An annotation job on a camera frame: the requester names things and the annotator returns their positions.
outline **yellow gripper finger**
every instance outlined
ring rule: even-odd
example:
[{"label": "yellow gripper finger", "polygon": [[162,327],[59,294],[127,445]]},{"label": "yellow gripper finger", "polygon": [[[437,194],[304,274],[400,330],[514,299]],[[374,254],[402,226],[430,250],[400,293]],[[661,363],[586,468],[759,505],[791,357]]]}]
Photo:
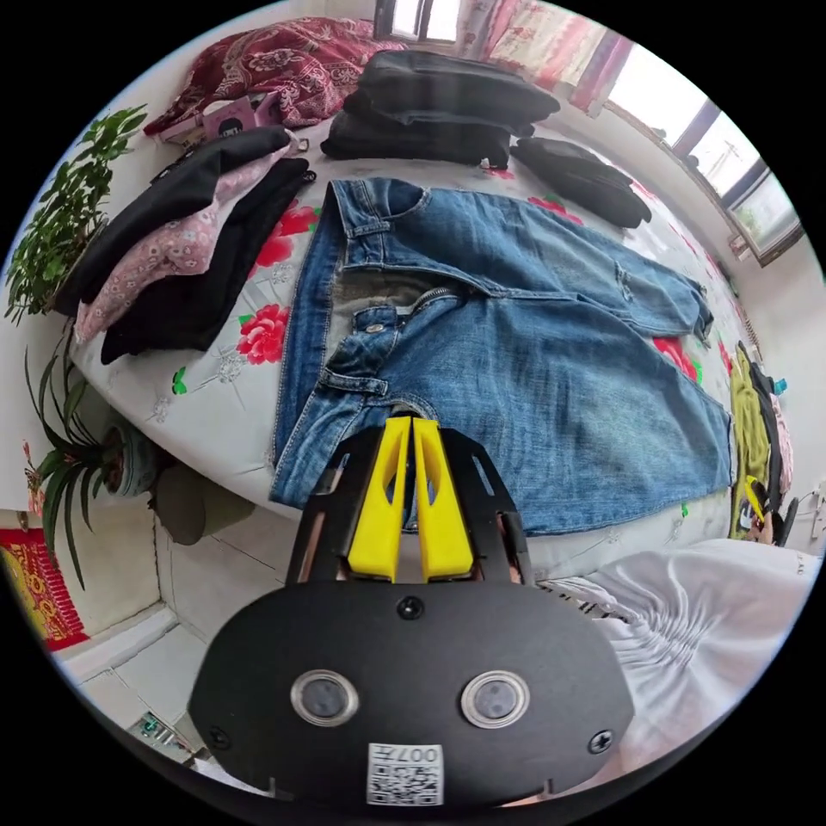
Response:
[{"label": "yellow gripper finger", "polygon": [[409,443],[410,417],[388,419],[347,556],[357,576],[396,581]]},{"label": "yellow gripper finger", "polygon": [[467,576],[473,567],[473,553],[441,443],[439,423],[414,419],[413,447],[424,581]]}]

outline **bed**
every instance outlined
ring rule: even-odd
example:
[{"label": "bed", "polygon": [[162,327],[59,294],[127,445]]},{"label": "bed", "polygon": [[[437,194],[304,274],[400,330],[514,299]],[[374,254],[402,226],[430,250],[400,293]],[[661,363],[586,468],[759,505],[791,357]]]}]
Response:
[{"label": "bed", "polygon": [[[430,161],[333,161],[319,149],[325,121],[300,131],[317,180],[287,210],[267,241],[235,310],[206,353],[174,351],[125,356],[101,364],[102,336],[77,348],[80,370],[103,397],[160,447],[215,482],[261,505],[297,519],[299,512],[268,500],[272,481],[272,436],[280,381],[280,343],[286,308],[317,222],[327,182],[333,178],[390,176],[423,186],[461,188],[530,200],[625,243],[640,254],[706,287],[715,323],[704,347],[695,339],[652,342],[664,357],[700,382],[730,410],[729,359],[748,333],[737,300],[713,259],[651,192],[635,185],[653,218],[621,231],[576,204],[564,203],[513,160],[507,171]],[[537,134],[562,138],[549,128]],[[652,517],[588,533],[531,539],[540,578],[580,576],[629,553],[686,546],[725,536],[730,493],[721,490]]]}]

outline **metal button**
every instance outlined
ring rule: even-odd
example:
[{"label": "metal button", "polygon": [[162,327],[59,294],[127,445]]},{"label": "metal button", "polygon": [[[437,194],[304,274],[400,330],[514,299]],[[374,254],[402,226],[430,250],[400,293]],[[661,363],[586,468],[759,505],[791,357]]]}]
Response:
[{"label": "metal button", "polygon": [[307,671],[290,690],[293,709],[307,723],[334,726],[346,723],[359,708],[353,684],[335,671]]},{"label": "metal button", "polygon": [[527,684],[510,671],[486,671],[462,692],[461,708],[469,723],[480,729],[501,729],[515,723],[530,700]]}]

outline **qr code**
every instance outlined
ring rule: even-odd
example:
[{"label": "qr code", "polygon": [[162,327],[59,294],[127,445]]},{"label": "qr code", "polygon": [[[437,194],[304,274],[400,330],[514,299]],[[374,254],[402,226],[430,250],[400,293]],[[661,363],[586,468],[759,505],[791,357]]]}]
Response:
[{"label": "qr code", "polygon": [[367,802],[379,806],[440,806],[441,746],[370,743]]}]

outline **blue jeans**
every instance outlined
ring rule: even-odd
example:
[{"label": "blue jeans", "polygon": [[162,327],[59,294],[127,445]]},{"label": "blue jeans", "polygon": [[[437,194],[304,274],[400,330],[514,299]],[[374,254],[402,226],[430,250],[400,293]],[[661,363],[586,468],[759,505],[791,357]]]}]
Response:
[{"label": "blue jeans", "polygon": [[528,535],[730,484],[730,418],[644,336],[705,337],[699,285],[525,201],[330,184],[285,342],[271,498],[412,411],[484,445]]}]

